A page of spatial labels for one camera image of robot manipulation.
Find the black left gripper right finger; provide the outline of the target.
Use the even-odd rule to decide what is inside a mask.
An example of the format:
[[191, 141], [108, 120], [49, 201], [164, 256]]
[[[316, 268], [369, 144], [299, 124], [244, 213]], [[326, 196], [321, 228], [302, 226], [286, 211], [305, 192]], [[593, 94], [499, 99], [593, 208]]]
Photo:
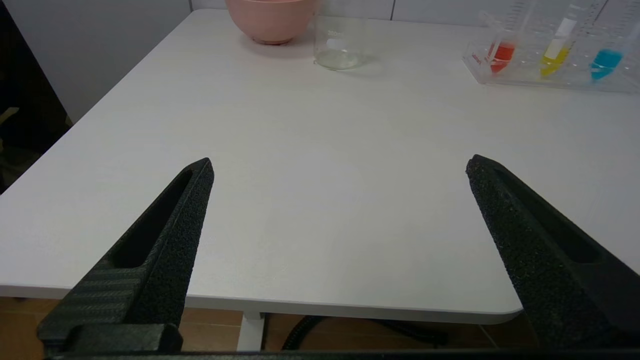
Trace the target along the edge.
[[638, 349], [639, 275], [499, 162], [473, 155], [466, 175], [542, 346]]

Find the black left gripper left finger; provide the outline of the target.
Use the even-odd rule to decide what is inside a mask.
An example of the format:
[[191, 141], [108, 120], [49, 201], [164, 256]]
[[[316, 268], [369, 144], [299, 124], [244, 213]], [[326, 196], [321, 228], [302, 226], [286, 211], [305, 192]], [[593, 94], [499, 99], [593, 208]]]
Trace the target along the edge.
[[183, 168], [39, 323], [46, 357], [178, 353], [190, 278], [215, 173]]

